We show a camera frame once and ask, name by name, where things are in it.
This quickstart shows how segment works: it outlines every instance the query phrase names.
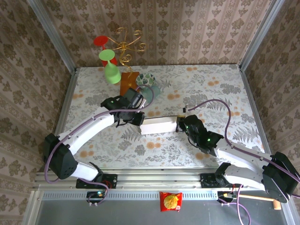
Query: gold jewelry stand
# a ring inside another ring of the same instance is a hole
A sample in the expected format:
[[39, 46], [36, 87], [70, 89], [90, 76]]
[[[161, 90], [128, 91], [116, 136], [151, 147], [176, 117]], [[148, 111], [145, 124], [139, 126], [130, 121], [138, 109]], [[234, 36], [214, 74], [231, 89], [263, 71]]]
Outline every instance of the gold jewelry stand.
[[121, 85], [120, 85], [120, 95], [124, 95], [126, 93], [126, 91], [129, 88], [133, 88], [135, 89], [137, 87], [135, 80], [137, 78], [137, 76], [139, 75], [139, 72], [133, 72], [132, 68], [129, 65], [126, 65], [125, 63], [129, 62], [132, 60], [132, 56], [130, 54], [126, 54], [125, 55], [125, 51], [126, 50], [131, 50], [134, 52], [144, 52], [146, 50], [146, 44], [145, 43], [140, 43], [138, 46], [138, 49], [132, 49], [129, 46], [132, 45], [134, 42], [136, 42], [137, 40], [139, 40], [142, 36], [143, 33], [140, 30], [135, 30], [134, 35], [137, 37], [134, 41], [128, 43], [126, 42], [126, 37], [127, 37], [127, 29], [124, 27], [119, 27], [116, 30], [117, 34], [121, 34], [125, 31], [125, 37], [124, 37], [124, 41], [122, 42], [116, 42], [115, 40], [111, 39], [110, 37], [108, 37], [109, 40], [111, 40], [112, 42], [117, 44], [117, 48], [114, 48], [112, 50], [120, 50], [121, 54], [120, 54], [120, 58], [119, 61], [120, 63], [127, 67], [129, 69], [128, 73], [122, 73], [121, 74]]

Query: table surface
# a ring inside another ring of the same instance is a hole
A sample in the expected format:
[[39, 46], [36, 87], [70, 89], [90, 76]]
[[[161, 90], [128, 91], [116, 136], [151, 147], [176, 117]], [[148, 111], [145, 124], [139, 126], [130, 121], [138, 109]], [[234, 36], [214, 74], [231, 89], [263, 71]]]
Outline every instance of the table surface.
[[[134, 71], [152, 73], [161, 94], [144, 110], [146, 117], [182, 114], [185, 105], [217, 98], [229, 104], [232, 120], [228, 138], [263, 151], [255, 119], [237, 65], [137, 66]], [[103, 100], [119, 95], [120, 84], [108, 84], [103, 67], [80, 68], [65, 130], [89, 117]], [[228, 111], [221, 103], [195, 110], [205, 127], [224, 135]], [[139, 127], [106, 128], [85, 143], [75, 155], [82, 162], [103, 167], [214, 167], [226, 159], [205, 155], [188, 143], [185, 134], [141, 135]]]

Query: patterned wallpaper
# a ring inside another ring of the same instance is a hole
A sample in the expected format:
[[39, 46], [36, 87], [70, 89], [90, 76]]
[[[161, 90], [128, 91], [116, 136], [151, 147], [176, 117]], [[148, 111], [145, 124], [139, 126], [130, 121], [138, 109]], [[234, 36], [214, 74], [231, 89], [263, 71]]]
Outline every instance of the patterned wallpaper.
[[93, 39], [126, 27], [149, 49], [131, 65], [238, 63], [271, 0], [43, 0], [77, 67], [101, 66]]
[[69, 72], [26, 1], [0, 1], [0, 224], [21, 224]]
[[271, 150], [300, 172], [300, 0], [285, 0], [246, 75]]

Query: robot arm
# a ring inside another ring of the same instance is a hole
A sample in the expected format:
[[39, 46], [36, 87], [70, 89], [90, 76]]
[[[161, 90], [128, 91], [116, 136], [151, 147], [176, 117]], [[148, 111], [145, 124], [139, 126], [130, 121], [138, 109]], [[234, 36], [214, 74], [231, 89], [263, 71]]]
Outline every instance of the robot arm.
[[237, 144], [232, 145], [222, 135], [207, 131], [195, 115], [178, 117], [176, 131], [179, 130], [184, 131], [189, 142], [201, 152], [230, 161], [223, 163], [214, 174], [215, 182], [219, 186], [228, 183], [243, 184], [265, 190], [282, 203], [289, 201], [298, 182], [274, 166], [276, 164], [300, 177], [286, 155], [277, 152], [273, 156]]
[[[142, 107], [144, 103], [145, 100], [142, 95], [132, 88], [130, 88], [123, 97], [117, 96], [106, 99], [101, 103], [101, 107], [81, 124], [58, 136], [49, 134], [45, 138], [43, 152], [44, 162], [47, 162], [54, 147], [59, 142], [62, 142], [53, 154], [49, 164], [49, 168], [58, 178], [63, 180], [72, 176], [88, 181], [96, 179], [96, 181], [101, 182], [103, 173], [99, 168], [95, 165], [91, 166], [77, 162], [73, 155], [76, 154], [89, 139], [115, 122], [119, 125], [120, 120], [123, 120], [125, 123], [137, 126], [141, 125], [144, 120], [143, 112], [121, 112], [120, 110], [137, 109]], [[105, 113], [110, 110], [116, 110], [117, 112]]]

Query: red snack package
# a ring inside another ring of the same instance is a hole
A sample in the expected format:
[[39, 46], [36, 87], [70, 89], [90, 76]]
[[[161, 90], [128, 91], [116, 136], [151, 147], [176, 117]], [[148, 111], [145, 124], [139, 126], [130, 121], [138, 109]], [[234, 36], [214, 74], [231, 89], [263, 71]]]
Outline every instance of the red snack package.
[[178, 211], [181, 209], [182, 193], [173, 194], [168, 192], [159, 192], [160, 211]]

